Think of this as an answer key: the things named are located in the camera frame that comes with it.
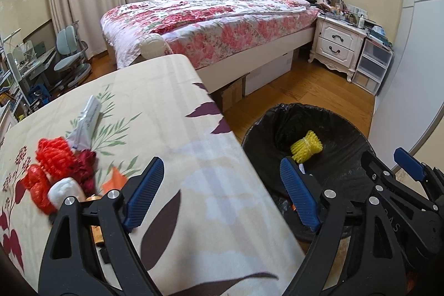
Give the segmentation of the white tufted bed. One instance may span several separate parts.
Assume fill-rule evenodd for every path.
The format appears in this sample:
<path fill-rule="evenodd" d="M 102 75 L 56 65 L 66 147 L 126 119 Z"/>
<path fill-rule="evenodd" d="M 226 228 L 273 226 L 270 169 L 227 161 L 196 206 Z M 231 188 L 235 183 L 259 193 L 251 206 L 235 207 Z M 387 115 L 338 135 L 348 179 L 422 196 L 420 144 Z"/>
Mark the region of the white tufted bed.
<path fill-rule="evenodd" d="M 102 35 L 118 68 L 186 56 L 214 92 L 312 41 L 325 0 L 148 0 L 114 7 Z"/>

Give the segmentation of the black lined trash bin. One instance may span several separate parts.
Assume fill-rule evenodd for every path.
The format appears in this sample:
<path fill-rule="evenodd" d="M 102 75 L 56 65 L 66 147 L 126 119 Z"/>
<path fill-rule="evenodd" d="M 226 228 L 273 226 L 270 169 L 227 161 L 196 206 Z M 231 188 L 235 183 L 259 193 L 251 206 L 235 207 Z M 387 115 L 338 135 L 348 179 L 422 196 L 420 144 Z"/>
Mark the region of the black lined trash bin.
<path fill-rule="evenodd" d="M 310 243 L 314 233 L 291 209 L 291 199 L 281 181 L 281 160 L 291 155 L 291 145 L 313 131 L 323 151 L 303 164 L 322 187 L 333 189 L 350 201 L 362 202 L 372 182 L 361 167 L 364 152 L 373 152 L 367 138 L 351 122 L 309 104 L 277 104 L 268 109 L 247 131 L 242 149 L 272 196 L 297 240 Z"/>

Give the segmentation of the orange wrapper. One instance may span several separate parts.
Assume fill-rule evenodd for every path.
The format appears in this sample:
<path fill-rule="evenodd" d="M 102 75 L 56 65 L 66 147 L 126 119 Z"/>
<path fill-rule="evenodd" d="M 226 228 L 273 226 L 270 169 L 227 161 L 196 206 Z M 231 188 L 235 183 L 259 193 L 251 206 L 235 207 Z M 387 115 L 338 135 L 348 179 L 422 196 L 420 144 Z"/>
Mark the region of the orange wrapper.
<path fill-rule="evenodd" d="M 121 190 L 127 183 L 127 177 L 119 171 L 118 168 L 113 167 L 111 172 L 111 178 L 103 183 L 102 190 L 106 194 L 111 190 Z"/>

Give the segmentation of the pale green desk chair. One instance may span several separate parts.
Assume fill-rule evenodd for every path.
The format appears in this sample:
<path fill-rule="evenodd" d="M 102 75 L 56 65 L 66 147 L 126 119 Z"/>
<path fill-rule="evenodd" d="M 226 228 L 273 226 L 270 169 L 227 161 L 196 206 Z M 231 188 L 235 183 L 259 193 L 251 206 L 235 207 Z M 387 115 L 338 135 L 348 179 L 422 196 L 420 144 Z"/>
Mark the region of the pale green desk chair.
<path fill-rule="evenodd" d="M 56 84 L 60 91 L 79 86 L 92 72 L 92 66 L 87 61 L 88 44 L 80 39 L 78 34 L 79 21 L 59 31 L 56 36 L 56 51 L 61 59 L 54 66 L 54 71 L 66 75 Z"/>

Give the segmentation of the leaf patterned bed cover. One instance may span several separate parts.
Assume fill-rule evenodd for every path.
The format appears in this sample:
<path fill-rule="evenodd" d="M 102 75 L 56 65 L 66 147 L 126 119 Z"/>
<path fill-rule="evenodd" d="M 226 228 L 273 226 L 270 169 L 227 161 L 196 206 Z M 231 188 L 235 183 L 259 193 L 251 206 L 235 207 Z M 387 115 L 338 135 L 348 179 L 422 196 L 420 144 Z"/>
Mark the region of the leaf patterned bed cover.
<path fill-rule="evenodd" d="M 282 295 L 304 254 L 190 61 L 168 55 L 80 86 L 13 126 L 1 145 L 1 245 L 32 288 L 51 232 L 20 180 L 38 141 L 68 135 L 91 96 L 102 103 L 95 182 L 165 176 L 133 245 L 163 295 Z"/>

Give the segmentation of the yellow foam fruit net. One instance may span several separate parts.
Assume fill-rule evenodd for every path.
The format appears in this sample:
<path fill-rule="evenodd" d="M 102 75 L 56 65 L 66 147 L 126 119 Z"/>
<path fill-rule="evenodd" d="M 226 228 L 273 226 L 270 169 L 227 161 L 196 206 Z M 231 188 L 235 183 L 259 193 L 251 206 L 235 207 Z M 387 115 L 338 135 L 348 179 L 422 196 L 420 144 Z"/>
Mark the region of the yellow foam fruit net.
<path fill-rule="evenodd" d="M 308 131 L 305 137 L 291 145 L 292 159 L 298 164 L 303 164 L 322 151 L 323 144 L 313 131 Z"/>

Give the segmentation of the cluttered study desk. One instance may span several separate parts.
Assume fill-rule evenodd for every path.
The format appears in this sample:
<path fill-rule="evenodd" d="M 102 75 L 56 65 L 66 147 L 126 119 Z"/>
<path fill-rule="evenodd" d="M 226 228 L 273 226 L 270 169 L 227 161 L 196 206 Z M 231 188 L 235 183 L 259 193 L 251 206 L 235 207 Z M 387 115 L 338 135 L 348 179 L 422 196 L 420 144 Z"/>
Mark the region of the cluttered study desk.
<path fill-rule="evenodd" d="M 1 37 L 1 106 L 6 106 L 20 120 L 38 108 L 38 101 L 31 101 L 29 91 L 32 81 L 41 78 L 46 87 L 49 82 L 44 72 L 56 56 L 52 47 L 37 56 L 31 41 L 12 44 L 21 28 Z"/>

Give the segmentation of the red plastic bag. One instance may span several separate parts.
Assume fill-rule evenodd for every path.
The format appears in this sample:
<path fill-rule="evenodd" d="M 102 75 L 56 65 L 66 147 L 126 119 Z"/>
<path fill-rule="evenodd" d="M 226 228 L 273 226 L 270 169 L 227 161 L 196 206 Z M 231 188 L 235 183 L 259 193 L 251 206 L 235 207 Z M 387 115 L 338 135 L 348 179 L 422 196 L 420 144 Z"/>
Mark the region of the red plastic bag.
<path fill-rule="evenodd" d="M 40 165 L 31 164 L 21 183 L 30 192 L 31 199 L 36 207 L 46 215 L 56 212 L 56 207 L 52 205 L 48 198 L 51 182 L 47 178 Z"/>

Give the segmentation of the white wardrobe door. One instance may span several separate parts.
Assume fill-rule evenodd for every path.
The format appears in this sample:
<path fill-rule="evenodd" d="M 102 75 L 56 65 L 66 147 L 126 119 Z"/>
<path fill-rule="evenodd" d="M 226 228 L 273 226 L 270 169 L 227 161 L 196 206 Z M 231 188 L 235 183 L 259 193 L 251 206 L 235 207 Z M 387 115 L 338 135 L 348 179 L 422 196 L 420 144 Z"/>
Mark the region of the white wardrobe door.
<path fill-rule="evenodd" d="M 401 59 L 382 93 L 370 129 L 377 156 L 394 168 L 393 153 L 413 151 L 443 106 L 443 0 L 404 0 Z"/>

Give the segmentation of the white cardboard box under bed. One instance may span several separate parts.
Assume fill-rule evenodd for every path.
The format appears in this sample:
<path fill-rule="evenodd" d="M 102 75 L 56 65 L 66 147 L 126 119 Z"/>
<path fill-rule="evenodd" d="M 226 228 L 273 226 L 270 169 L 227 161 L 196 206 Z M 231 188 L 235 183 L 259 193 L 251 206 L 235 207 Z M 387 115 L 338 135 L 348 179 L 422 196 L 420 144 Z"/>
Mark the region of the white cardboard box under bed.
<path fill-rule="evenodd" d="M 293 52 L 288 52 L 250 72 L 245 78 L 244 94 L 249 95 L 288 73 L 291 70 L 293 55 Z"/>

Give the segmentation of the white plastic bag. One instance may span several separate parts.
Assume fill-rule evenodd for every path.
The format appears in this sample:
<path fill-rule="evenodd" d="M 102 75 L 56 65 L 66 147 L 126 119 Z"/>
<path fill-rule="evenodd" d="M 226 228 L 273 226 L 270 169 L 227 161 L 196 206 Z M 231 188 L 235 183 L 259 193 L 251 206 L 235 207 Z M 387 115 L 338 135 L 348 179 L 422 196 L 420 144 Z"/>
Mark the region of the white plastic bag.
<path fill-rule="evenodd" d="M 49 189 L 47 197 L 57 210 L 59 210 L 67 197 L 77 198 L 80 202 L 86 200 L 83 189 L 72 177 L 63 178 L 54 183 Z"/>

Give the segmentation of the dark red wrapper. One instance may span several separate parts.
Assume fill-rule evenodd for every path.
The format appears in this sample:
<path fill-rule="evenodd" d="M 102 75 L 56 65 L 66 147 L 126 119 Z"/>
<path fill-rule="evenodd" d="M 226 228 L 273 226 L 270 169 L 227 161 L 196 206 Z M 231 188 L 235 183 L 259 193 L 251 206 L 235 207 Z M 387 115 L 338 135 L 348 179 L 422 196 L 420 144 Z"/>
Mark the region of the dark red wrapper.
<path fill-rule="evenodd" d="M 96 153 L 91 150 L 77 154 L 74 176 L 86 197 L 95 194 L 95 161 Z"/>

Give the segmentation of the clear plastic drawer unit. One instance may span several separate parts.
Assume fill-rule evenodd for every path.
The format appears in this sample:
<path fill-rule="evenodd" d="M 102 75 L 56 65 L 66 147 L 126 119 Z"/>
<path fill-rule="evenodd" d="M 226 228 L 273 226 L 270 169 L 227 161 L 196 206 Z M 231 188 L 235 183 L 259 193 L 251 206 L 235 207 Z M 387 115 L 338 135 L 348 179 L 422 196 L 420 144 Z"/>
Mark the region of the clear plastic drawer unit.
<path fill-rule="evenodd" d="M 393 58 L 391 48 L 367 37 L 361 50 L 352 83 L 376 96 Z"/>

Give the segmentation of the brown cardboard box under bed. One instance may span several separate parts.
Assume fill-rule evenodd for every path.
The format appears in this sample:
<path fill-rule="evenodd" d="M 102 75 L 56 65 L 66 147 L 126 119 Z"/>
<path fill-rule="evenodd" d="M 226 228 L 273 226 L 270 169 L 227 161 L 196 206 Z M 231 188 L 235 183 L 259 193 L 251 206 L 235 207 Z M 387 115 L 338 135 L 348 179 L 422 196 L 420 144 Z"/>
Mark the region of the brown cardboard box under bed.
<path fill-rule="evenodd" d="M 243 97 L 244 77 L 240 77 L 230 84 L 211 93 L 211 98 L 215 101 L 222 113 L 225 113 L 232 106 L 240 102 Z"/>

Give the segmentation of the white two-drawer nightstand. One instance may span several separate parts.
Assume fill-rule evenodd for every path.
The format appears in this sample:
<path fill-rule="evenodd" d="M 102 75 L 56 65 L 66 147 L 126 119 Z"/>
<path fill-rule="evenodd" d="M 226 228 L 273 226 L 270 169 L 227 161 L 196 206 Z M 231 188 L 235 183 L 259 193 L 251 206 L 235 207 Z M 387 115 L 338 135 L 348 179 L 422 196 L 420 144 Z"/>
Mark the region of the white two-drawer nightstand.
<path fill-rule="evenodd" d="M 344 73 L 351 83 L 366 37 L 362 29 L 319 14 L 308 62 L 317 60 L 329 70 Z"/>

